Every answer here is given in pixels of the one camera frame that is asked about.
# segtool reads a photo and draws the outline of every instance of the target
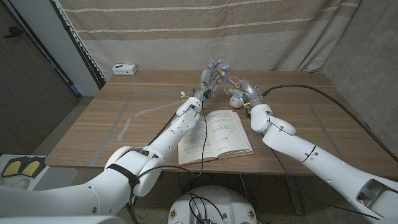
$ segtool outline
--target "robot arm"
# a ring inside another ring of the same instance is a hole
[[[336,189],[352,206],[362,213],[383,219],[396,216],[398,183],[363,172],[350,166],[322,148],[295,135],[288,122],[272,116],[262,99],[261,91],[243,80],[245,92],[234,89],[233,97],[250,103],[251,127],[264,135],[262,141],[270,148],[284,153]],[[365,217],[369,222],[377,219]]]
[[[0,217],[115,215],[132,195],[142,197],[153,188],[162,169],[137,178],[143,172],[165,164],[184,135],[199,119],[202,104],[218,88],[222,76],[211,63],[202,73],[200,88],[177,111],[177,118],[146,147],[124,146],[106,163],[100,175],[89,182],[44,191],[22,191],[0,185]]]

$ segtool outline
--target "beige curtain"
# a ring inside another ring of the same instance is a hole
[[[109,78],[115,63],[201,70],[315,71],[360,0],[59,0]]]

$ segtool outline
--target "floor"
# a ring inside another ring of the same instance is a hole
[[[32,155],[48,155],[92,99],[92,97],[81,97],[79,104],[47,136]],[[78,170],[79,173],[72,185],[83,184],[101,172],[98,169]],[[182,188],[193,179],[187,173],[180,173],[179,176]],[[310,195],[322,202],[353,210],[353,207],[340,194],[318,177],[298,176],[296,179],[302,192],[302,203],[305,210],[303,216],[295,214],[283,176],[243,175],[248,200],[256,210],[258,221],[263,224],[366,223],[361,215],[328,207],[307,197]],[[193,184],[195,187],[208,184],[223,185],[238,193],[244,193],[238,174],[203,174]],[[181,195],[181,186],[176,172],[164,172],[151,192],[145,197],[139,198],[134,206],[135,212],[142,217],[142,219],[138,218],[140,223],[167,223],[170,207]],[[126,208],[122,209],[118,215],[126,223],[132,223]]]

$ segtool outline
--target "book page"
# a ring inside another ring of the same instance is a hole
[[[201,161],[203,143],[205,142],[206,126],[205,120],[201,116],[195,127],[191,129],[178,144],[178,163],[188,164],[195,161]],[[216,157],[212,146],[210,145],[209,132],[206,139],[203,160],[214,159]]]
[[[249,149],[233,111],[213,111],[207,118],[210,125],[211,144],[217,156],[229,151]]]

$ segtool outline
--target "white tape line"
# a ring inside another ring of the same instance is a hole
[[[139,112],[139,113],[137,113],[137,114],[132,114],[132,115],[127,119],[126,124],[124,125],[123,130],[119,133],[119,135],[118,135],[118,141],[121,141],[121,140],[122,140],[122,138],[123,138],[123,136],[124,136],[124,133],[126,133],[127,129],[129,128],[129,125],[130,125],[130,122],[131,122],[131,118],[133,118],[133,117],[135,117],[135,116],[143,115],[143,114],[146,114],[146,113],[149,113],[149,112],[157,111],[157,110],[160,110],[160,109],[169,107],[169,106],[177,105],[177,104],[179,104],[179,103],[184,103],[184,102],[185,102],[185,100],[182,100],[182,101],[178,101],[178,102],[175,102],[175,103],[170,103],[170,104],[163,105],[163,106],[158,106],[158,107],[156,107],[156,108],[152,108],[152,109],[148,109],[148,110],[143,110],[143,111],[141,111],[141,112]]]

